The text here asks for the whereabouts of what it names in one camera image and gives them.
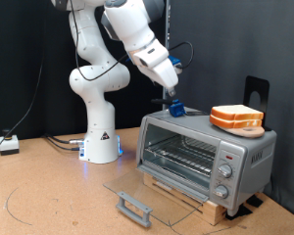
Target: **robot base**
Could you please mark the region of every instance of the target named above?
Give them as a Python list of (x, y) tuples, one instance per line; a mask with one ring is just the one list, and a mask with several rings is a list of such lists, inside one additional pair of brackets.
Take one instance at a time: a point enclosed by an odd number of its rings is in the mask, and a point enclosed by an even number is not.
[(80, 146), (79, 159), (94, 164), (107, 164), (119, 156), (118, 136), (114, 128), (89, 129)]

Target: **blue object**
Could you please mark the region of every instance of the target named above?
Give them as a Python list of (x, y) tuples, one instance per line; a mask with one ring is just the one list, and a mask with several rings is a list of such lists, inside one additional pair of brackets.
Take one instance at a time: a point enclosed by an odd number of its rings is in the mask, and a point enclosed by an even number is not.
[(173, 104), (169, 106), (170, 114), (177, 118), (186, 114), (184, 109), (184, 103), (180, 103), (179, 100), (173, 100)]
[(171, 62), (174, 66), (180, 63), (180, 59), (178, 59), (176, 57), (168, 56), (168, 58), (171, 60)]
[(121, 156), (123, 154), (123, 150), (121, 148), (121, 140), (119, 135), (118, 135), (118, 151), (119, 151), (119, 156)]

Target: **oven rack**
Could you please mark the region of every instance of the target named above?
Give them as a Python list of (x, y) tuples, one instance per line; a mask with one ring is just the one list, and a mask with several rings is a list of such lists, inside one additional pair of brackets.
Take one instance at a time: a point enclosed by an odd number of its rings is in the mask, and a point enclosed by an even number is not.
[(207, 177), (211, 176), (216, 150), (213, 145), (179, 135), (145, 149)]

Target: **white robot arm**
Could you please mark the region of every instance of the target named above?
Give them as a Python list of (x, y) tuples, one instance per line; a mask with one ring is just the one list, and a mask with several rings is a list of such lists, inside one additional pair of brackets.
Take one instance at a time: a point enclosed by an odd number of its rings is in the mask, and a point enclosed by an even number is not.
[[(107, 50), (94, 17), (95, 8), (103, 6), (105, 0), (51, 1), (58, 10), (73, 11), (70, 27), (77, 53), (91, 64), (73, 70), (70, 76), (71, 88), (83, 99), (88, 118), (79, 158), (96, 164), (112, 162), (118, 158), (115, 108), (105, 100), (104, 92), (126, 87), (129, 72), (120, 63), (110, 70), (117, 61)], [(148, 13), (147, 9), (155, 6), (159, 6), (159, 13)], [(167, 49), (148, 26), (150, 21), (161, 16), (163, 0), (108, 0), (105, 8), (102, 23), (110, 36), (123, 42), (128, 56), (142, 73), (165, 86), (173, 95), (177, 75), (168, 59)]]
[(178, 79), (169, 52), (148, 25), (162, 16), (164, 7), (164, 0), (107, 0), (101, 23), (112, 39), (122, 41), (139, 70), (173, 96)]

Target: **black bracket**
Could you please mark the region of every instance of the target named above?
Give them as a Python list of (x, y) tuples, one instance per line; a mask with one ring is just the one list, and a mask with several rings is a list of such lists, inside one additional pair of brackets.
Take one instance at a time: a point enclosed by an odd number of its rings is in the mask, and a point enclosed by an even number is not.
[(265, 131), (271, 131), (265, 126), (266, 112), (269, 99), (270, 83), (267, 80), (256, 78), (254, 76), (247, 76), (245, 81), (245, 92), (243, 105), (249, 107), (252, 93), (256, 91), (261, 97), (261, 106), (259, 111), (264, 113), (263, 128)]

